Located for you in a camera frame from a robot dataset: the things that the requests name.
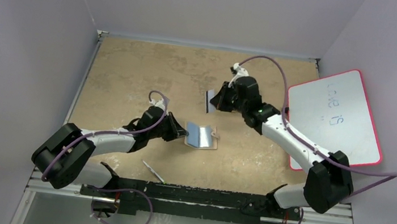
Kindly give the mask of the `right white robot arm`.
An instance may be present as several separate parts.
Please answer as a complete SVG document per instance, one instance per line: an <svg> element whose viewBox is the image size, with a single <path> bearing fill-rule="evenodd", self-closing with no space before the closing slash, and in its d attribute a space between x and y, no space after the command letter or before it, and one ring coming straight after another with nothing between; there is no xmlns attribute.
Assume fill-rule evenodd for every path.
<svg viewBox="0 0 397 224"><path fill-rule="evenodd" d="M324 214L353 192L351 173L340 168L349 167L348 157L337 151L323 158L294 138L281 111L262 101L255 78L240 77L234 86L224 82L210 103L218 111L241 113L250 128L278 144L306 173L304 183L284 184L267 194L265 208L271 216L302 206Z"/></svg>

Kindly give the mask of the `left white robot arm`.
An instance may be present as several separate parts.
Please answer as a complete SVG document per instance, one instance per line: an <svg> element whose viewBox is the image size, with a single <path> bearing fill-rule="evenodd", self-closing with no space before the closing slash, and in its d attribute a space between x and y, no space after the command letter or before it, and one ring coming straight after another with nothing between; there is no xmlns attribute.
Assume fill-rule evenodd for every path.
<svg viewBox="0 0 397 224"><path fill-rule="evenodd" d="M31 161L41 171L42 181L54 189L70 184L90 185L101 196L111 197L117 191L116 173L107 163L94 163L91 157L133 153L152 139L170 142L187 134L171 112L151 106L141 117L115 130L91 132L72 122L64 124L34 151Z"/></svg>

